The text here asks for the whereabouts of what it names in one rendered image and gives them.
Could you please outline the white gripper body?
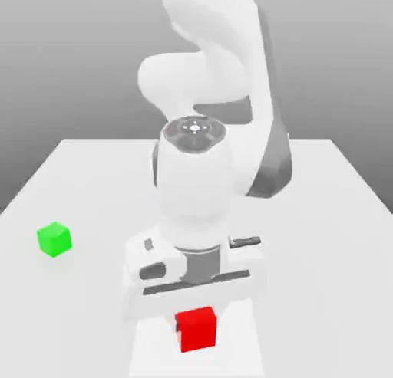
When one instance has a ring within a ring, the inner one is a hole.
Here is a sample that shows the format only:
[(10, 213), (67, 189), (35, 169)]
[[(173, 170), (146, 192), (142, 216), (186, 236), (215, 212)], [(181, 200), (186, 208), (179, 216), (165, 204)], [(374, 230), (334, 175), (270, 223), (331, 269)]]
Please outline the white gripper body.
[(264, 277), (264, 270), (253, 268), (219, 274), (204, 284), (178, 281), (142, 287), (130, 286), (124, 292), (123, 318), (138, 321), (206, 306), (223, 306), (261, 294)]

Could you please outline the small red cube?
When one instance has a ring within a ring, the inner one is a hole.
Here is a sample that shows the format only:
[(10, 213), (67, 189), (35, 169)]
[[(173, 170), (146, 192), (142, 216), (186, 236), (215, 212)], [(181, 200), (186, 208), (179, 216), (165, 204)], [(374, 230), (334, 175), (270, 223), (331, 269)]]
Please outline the small red cube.
[(182, 311), (175, 321), (182, 353), (216, 346), (217, 316), (212, 307)]

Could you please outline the small green cube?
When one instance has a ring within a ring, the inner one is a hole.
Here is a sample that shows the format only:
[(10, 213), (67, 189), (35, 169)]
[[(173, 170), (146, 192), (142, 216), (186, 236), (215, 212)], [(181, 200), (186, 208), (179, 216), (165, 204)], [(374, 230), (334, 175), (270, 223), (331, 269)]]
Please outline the small green cube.
[(59, 222), (38, 229), (37, 238), (41, 251), (52, 258), (72, 249), (70, 230)]

